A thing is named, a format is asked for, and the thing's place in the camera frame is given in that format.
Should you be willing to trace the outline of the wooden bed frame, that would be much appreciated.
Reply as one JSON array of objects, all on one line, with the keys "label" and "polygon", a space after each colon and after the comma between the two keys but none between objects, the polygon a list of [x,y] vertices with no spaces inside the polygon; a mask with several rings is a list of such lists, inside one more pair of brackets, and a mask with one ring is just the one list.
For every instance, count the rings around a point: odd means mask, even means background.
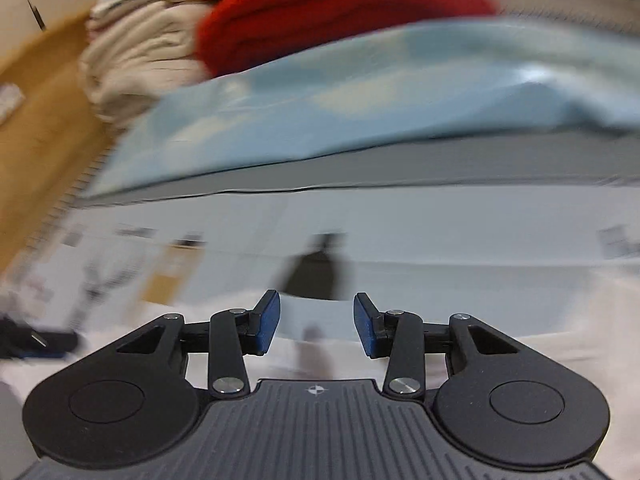
[{"label": "wooden bed frame", "polygon": [[87,18],[68,18],[1,61],[1,81],[24,94],[1,124],[2,271],[35,245],[42,227],[68,206],[85,170],[112,144],[79,85]]}]

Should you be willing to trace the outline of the light blue patterned quilt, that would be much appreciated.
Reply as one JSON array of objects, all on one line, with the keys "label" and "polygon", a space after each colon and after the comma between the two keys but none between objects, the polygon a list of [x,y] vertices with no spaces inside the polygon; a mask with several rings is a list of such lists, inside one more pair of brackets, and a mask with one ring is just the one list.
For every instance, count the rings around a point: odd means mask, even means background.
[{"label": "light blue patterned quilt", "polygon": [[86,197],[409,140],[638,125],[636,38],[538,20],[423,22],[168,93]]}]

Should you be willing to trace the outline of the cream folded blanket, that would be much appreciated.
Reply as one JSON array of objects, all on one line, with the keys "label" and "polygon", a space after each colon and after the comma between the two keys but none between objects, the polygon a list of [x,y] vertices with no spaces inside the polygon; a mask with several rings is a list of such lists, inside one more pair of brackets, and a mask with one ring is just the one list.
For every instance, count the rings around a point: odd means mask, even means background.
[{"label": "cream folded blanket", "polygon": [[96,117],[126,130],[165,94],[206,81],[196,29],[211,10],[201,2],[154,2],[96,36],[79,58],[80,84]]}]

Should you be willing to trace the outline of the red folded blanket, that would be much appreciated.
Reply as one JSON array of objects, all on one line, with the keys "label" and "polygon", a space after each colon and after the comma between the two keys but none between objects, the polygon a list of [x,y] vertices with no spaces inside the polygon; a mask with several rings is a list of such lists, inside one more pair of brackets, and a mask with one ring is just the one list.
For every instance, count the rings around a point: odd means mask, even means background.
[{"label": "red folded blanket", "polygon": [[219,77],[366,32],[497,12],[495,0],[222,0],[198,24],[196,54]]}]

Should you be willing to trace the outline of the grey deer print bedsheet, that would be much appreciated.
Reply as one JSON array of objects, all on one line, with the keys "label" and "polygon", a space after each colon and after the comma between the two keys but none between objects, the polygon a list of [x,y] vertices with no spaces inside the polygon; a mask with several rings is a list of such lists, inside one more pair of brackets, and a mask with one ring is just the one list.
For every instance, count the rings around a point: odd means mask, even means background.
[{"label": "grey deer print bedsheet", "polygon": [[134,327],[282,297],[279,332],[352,338],[350,302],[557,330],[593,273],[639,267],[639,138],[423,141],[90,193],[1,285],[40,326]]}]

